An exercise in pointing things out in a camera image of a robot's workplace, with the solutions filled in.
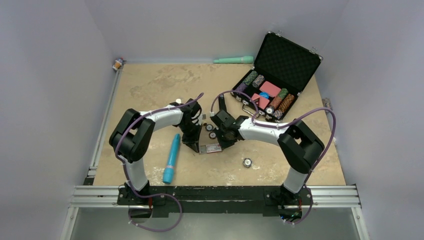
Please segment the staples cardboard box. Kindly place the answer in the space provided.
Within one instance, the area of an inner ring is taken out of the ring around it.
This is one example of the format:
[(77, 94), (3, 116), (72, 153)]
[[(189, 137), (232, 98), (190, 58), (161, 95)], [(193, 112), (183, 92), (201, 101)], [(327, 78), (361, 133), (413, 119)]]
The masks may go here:
[(199, 147), (199, 153), (202, 154), (211, 154), (222, 152), (222, 148), (218, 143), (201, 145)]

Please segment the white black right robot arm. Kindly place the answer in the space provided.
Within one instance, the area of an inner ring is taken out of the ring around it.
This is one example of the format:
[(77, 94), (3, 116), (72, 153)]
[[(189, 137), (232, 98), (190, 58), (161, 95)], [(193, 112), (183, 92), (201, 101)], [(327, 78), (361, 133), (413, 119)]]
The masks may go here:
[(325, 150), (324, 143), (302, 120), (296, 120), (289, 126), (279, 126), (276, 123), (253, 122), (243, 115), (234, 118), (225, 110), (213, 114), (210, 119), (216, 126), (214, 133), (222, 149), (245, 140), (280, 147), (290, 168), (279, 191), (271, 194), (270, 199), (282, 206), (300, 203), (300, 191)]

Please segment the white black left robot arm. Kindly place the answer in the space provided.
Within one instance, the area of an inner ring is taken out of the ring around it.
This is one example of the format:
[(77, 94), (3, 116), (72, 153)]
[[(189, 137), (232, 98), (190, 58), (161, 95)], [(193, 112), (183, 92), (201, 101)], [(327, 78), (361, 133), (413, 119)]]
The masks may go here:
[(126, 178), (124, 188), (129, 192), (130, 200), (142, 205), (151, 196), (143, 157), (153, 133), (168, 126), (178, 127), (182, 132), (182, 143), (199, 153), (202, 126), (195, 118), (201, 113), (201, 105), (192, 98), (185, 104), (172, 102), (149, 112), (139, 112), (133, 108), (124, 112), (108, 143), (123, 165)]

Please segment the teal poker chip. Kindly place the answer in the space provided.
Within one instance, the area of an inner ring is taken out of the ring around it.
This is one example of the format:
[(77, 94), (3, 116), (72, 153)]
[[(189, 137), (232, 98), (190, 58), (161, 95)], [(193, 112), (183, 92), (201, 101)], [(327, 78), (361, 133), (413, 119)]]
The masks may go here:
[(207, 132), (211, 132), (211, 131), (213, 131), (213, 129), (214, 129), (214, 126), (212, 124), (206, 124), (205, 125), (205, 130)]

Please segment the pink card deck lower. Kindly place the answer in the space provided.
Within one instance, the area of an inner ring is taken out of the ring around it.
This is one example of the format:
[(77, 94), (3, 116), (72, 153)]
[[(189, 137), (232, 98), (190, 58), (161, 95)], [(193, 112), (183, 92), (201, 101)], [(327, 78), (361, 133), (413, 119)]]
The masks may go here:
[(262, 110), (265, 110), (270, 103), (270, 100), (268, 98), (263, 97), (257, 93), (254, 93), (251, 99), (256, 104), (256, 106)]

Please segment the pink card deck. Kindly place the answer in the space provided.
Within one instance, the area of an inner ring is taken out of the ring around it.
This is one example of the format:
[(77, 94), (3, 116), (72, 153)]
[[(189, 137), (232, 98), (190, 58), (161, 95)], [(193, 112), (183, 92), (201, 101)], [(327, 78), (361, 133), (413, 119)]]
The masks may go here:
[(257, 93), (254, 93), (251, 99), (256, 104), (256, 106), (262, 110), (265, 110), (270, 103), (270, 100), (268, 98), (263, 97)]
[(263, 84), (260, 86), (259, 90), (261, 92), (267, 93), (270, 97), (274, 98), (280, 93), (281, 88), (272, 84), (269, 81), (264, 81)]

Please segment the blue cylindrical tool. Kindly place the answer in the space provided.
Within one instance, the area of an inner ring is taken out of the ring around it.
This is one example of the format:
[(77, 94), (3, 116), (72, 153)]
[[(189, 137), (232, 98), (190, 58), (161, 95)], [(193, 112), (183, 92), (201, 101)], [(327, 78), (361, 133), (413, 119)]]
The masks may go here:
[(173, 181), (174, 174), (175, 174), (175, 166), (176, 166), (179, 149), (180, 149), (180, 142), (181, 142), (181, 135), (177, 133), (172, 140), (166, 166), (163, 171), (162, 182), (164, 184), (169, 185)]

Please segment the blue dealer button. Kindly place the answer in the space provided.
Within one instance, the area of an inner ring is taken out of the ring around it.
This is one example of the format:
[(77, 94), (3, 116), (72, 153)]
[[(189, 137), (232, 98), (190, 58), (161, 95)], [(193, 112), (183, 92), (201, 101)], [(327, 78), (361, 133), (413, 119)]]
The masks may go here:
[(261, 92), (260, 94), (259, 94), (262, 98), (265, 98), (265, 99), (269, 99), (269, 94), (268, 93), (266, 93), (266, 92)]

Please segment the pink card deck upper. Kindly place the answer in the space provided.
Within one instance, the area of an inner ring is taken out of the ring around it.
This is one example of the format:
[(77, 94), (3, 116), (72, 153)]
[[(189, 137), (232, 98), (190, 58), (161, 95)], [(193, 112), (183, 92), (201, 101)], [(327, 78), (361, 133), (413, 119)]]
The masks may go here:
[(259, 90), (261, 92), (267, 93), (270, 97), (274, 98), (280, 93), (281, 88), (272, 84), (269, 81), (264, 81), (263, 84), (260, 86)]

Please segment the mint green microphone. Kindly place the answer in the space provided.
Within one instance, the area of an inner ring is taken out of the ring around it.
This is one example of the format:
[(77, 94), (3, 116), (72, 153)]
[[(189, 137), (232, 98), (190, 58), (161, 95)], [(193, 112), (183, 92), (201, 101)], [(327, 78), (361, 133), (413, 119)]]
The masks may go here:
[(213, 60), (214, 64), (252, 64), (253, 62), (253, 56), (228, 57)]

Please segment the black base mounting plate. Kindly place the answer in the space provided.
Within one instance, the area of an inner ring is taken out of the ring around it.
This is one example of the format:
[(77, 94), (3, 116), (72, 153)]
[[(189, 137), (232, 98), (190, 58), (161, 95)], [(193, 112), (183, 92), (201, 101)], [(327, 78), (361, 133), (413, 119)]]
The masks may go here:
[(149, 186), (135, 195), (129, 186), (118, 189), (119, 206), (146, 207), (154, 218), (170, 213), (261, 214), (299, 219), (311, 203), (307, 189), (291, 193), (279, 185), (265, 186)]

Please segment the black poker chip case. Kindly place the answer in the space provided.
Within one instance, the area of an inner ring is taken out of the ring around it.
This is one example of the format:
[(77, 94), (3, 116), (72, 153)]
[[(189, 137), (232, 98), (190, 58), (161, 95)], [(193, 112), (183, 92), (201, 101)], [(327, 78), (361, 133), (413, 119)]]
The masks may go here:
[(232, 88), (231, 95), (253, 108), (253, 94), (260, 94), (260, 86), (268, 81), (281, 88), (269, 105), (259, 114), (268, 122), (280, 122), (304, 91), (323, 58), (281, 35), (269, 31), (262, 41), (252, 68)]

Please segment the small colourful toy figure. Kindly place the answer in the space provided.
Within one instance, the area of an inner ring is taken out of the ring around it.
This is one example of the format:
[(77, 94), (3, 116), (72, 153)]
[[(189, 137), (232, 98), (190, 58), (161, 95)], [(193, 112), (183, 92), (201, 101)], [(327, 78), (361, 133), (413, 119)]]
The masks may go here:
[(122, 57), (115, 59), (114, 64), (112, 65), (112, 69), (115, 71), (118, 71), (121, 69), (126, 63), (126, 60), (124, 60)]

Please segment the small patterned object right edge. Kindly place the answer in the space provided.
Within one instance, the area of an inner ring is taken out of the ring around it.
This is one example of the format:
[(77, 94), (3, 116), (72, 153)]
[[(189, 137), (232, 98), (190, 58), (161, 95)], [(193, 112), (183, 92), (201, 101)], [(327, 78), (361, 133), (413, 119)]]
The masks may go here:
[(323, 98), (321, 101), (324, 108), (329, 109), (331, 111), (333, 110), (331, 100), (329, 98)]

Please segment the aluminium frame rail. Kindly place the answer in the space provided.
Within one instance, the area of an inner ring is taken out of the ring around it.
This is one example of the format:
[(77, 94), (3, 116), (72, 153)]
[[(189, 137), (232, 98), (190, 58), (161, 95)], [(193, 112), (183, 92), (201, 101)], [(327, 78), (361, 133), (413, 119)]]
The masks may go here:
[[(94, 184), (77, 186), (63, 240), (358, 240), (367, 231), (354, 185), (343, 180), (331, 146), (309, 179), (311, 203), (298, 219), (241, 213), (169, 213), (153, 217), (145, 206), (118, 205), (123, 166), (109, 138), (123, 113), (162, 108), (176, 99), (198, 98), (205, 115), (218, 111), (215, 97), (232, 89), (251, 69), (243, 64), (127, 64), (116, 74), (107, 112), (92, 157)], [(223, 152), (199, 154), (182, 146), (171, 185), (162, 173), (174, 126), (156, 130), (143, 158), (150, 186), (281, 186), (289, 164), (277, 145), (242, 140)], [(247, 168), (243, 160), (250, 158)]]

